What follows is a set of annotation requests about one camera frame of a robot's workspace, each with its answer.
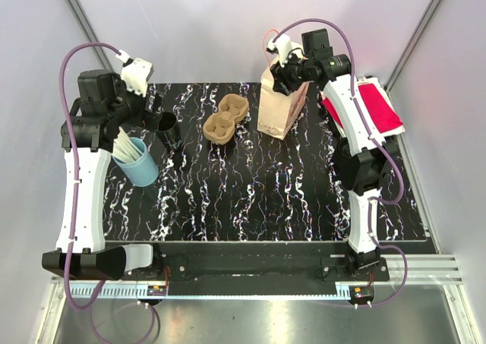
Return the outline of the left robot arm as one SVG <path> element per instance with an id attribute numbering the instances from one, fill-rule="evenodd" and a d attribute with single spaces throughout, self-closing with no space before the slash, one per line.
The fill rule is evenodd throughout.
<path id="1" fill-rule="evenodd" d="M 135 62 L 117 74 L 84 71 L 80 96 L 61 128 L 67 184 L 62 227 L 54 251 L 42 256 L 45 270 L 65 279 L 118 280 L 137 270 L 158 279 L 164 262 L 152 244 L 106 247 L 103 195 L 115 143 L 128 137 L 123 125 L 152 130 L 156 115 L 145 109 L 150 66 Z"/>

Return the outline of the brown pulp cup carrier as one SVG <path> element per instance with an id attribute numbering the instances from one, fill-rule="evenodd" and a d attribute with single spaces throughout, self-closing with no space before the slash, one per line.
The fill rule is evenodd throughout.
<path id="1" fill-rule="evenodd" d="M 236 126 L 249 111 L 249 102 L 243 96 L 234 93 L 225 95 L 218 104 L 217 112 L 205 121 L 202 130 L 204 137 L 219 145 L 230 141 Z"/>

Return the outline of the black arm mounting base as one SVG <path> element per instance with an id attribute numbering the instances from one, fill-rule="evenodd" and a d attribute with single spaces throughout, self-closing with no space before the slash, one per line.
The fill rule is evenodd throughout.
<path id="1" fill-rule="evenodd" d="M 373 252 L 371 262 L 358 268 L 343 242 L 188 242 L 153 244 L 156 263 L 131 270 L 123 279 L 159 280 L 163 269 L 170 280 L 183 281 L 197 276 L 297 276 L 323 281 L 390 280 L 387 262 Z"/>

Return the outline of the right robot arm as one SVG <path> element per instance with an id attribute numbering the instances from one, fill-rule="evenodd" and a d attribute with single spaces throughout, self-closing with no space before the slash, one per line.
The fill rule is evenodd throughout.
<path id="1" fill-rule="evenodd" d="M 302 34 L 302 54 L 290 38 L 277 34 L 267 51 L 279 56 L 270 72 L 273 91 L 286 96 L 305 82 L 313 82 L 334 107 L 344 132 L 333 161 L 348 191 L 350 233 L 342 268 L 349 278 L 362 280 L 380 264 L 374 233 L 382 182 L 391 168 L 395 148 L 375 126 L 358 89 L 352 52 L 336 55 L 327 30 Z"/>

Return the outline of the beige paper takeout bag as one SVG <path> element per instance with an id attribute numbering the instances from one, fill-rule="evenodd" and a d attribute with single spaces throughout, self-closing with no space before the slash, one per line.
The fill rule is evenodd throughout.
<path id="1" fill-rule="evenodd" d="M 270 67 L 277 63 L 278 59 L 274 58 L 262 73 L 260 79 L 257 129 L 271 137 L 283 140 L 300 115 L 306 101 L 309 83 L 303 83 L 297 91 L 289 96 L 274 92 L 274 79 Z"/>

